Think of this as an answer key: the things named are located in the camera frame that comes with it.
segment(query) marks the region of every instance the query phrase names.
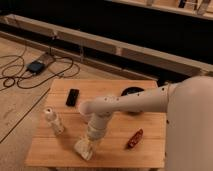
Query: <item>cable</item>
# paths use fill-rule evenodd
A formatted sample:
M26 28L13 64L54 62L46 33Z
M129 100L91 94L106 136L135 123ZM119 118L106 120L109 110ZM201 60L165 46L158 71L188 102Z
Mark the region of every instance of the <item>cable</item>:
M13 11L13 7L12 7L12 3L11 1L9 0L9 4L10 4L10 8L11 8L11 11ZM20 29L20 30L23 30L22 27L20 26L19 22L17 21L16 17L14 14L12 14L13 18L14 18L14 21L16 22L16 26ZM0 89L0 92L1 91L4 91L12 86L15 85L16 83L16 78L19 78L17 75L19 75L23 69L24 69L24 66L25 66L25 60L23 58L23 56L25 55L26 51L27 51L27 40L25 38L23 38L24 40L24 50L23 52L20 54L20 55L5 55L5 56L1 56L0 59L4 59L4 58L15 58L14 60L8 62L7 64L4 64L2 66L0 66L0 69L3 69L1 71L1 76L3 77L0 77L0 80L3 80L3 88ZM18 60L22 61L21 65L11 65L15 62L17 62ZM13 67L20 67L20 70L18 70L15 74L13 75L6 75L5 72L8 70L8 69L11 69Z
M70 75L70 76L68 76L68 77L69 77L69 78L70 78L70 77L73 77L73 76L77 75L77 74L80 72L80 67L79 67L77 64L74 64L73 59L68 58L68 57L61 57L61 58L58 58L58 59L69 59L69 60L71 60L71 63L65 62L65 63L70 64L70 66L69 66L68 68L66 68L66 69L64 69L64 70L62 70L62 71L60 71L60 72L58 72L58 73L53 73L52 76L50 76L49 78L43 80L43 81L40 82L39 84L36 84L36 85L33 85L33 86L29 86L29 87L25 87L25 86L20 85L20 83L21 83L22 81L25 80L25 78L24 78L23 76L24 76L24 74L25 74L26 72L24 72L24 73L21 75L21 77L18 78L18 81L17 81L17 83L16 83L16 84L17 84L17 87L19 87L20 89L33 89L33 88L36 88L36 87L38 87L38 86L40 86L40 85L46 83L48 80L50 80L50 79L52 79L52 78L54 78L54 77L56 77L56 76L59 76L60 78L65 78L65 77L61 77L60 74L66 72L66 71L68 71L68 70L70 70L74 65L77 67L77 71L76 71L74 74L72 74L72 75Z
M0 140L0 144L12 133L12 131L19 125L19 123L37 106L37 104L46 96L50 89L46 90L43 95L31 106L31 108L24 114L24 116L10 129L10 131Z

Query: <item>wooden table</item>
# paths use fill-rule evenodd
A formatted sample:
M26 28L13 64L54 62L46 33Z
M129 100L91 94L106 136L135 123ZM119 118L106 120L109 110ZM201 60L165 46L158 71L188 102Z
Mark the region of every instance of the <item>wooden table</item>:
M125 88L131 86L152 89L156 87L156 82L54 80L46 106L51 106L60 115L66 131L56 137L42 114L26 158L26 165L73 168L163 168L166 125L164 113L140 113L133 116L115 112L106 136L90 161L82 160L73 150L75 142L85 134L87 125L76 107L65 105L69 90L71 88L80 90L78 105L86 99L97 96L108 94L119 96ZM140 128L144 130L143 140L135 148L126 150L127 141Z

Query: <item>black remote control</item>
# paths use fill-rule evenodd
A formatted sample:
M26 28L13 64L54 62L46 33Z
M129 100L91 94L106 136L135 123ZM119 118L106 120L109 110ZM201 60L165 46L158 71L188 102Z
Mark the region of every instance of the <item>black remote control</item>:
M67 98L66 105L67 106L75 106L77 98L78 98L79 90L71 89Z

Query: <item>floor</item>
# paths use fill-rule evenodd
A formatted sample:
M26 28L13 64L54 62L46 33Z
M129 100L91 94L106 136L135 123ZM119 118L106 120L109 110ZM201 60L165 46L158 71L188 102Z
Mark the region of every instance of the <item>floor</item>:
M0 38L0 56L21 54L24 46L18 43L8 41ZM36 59L42 52L33 48L27 48L24 55L26 63ZM1 59L0 66L11 61L11 58ZM101 70L97 70L82 64L78 64L81 68L80 73L72 79L125 79L123 77L113 75ZM60 71L63 66L51 66L55 71ZM40 80L44 80L50 76L48 71L42 73L38 79L26 81L27 85L33 85ZM38 101L44 92L50 87L53 79L49 80L42 86L30 90L22 90L16 86L0 92L0 170L1 171L47 171L48 168L33 168L26 167L24 160L27 155L33 133L35 132L38 123L39 113L42 112L45 97L31 110L27 115L29 109ZM88 169L70 169L58 168L58 170L76 170L83 171ZM90 169L90 170L108 170L108 169ZM111 169L111 170L125 170L132 169Z

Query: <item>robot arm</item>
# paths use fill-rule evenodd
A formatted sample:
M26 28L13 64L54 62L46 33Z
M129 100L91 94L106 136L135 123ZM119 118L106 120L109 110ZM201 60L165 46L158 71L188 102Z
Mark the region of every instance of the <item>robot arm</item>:
M106 133L114 111L167 112L166 171L213 170L213 78L194 77L179 84L124 97L100 97L80 104L91 115L85 139L75 150L86 160Z
M126 96L98 97L79 105L79 112L88 122L86 137L75 145L75 150L86 160L93 154L93 145L100 142L107 130L108 122L115 111L166 112L170 95L178 84L129 94Z

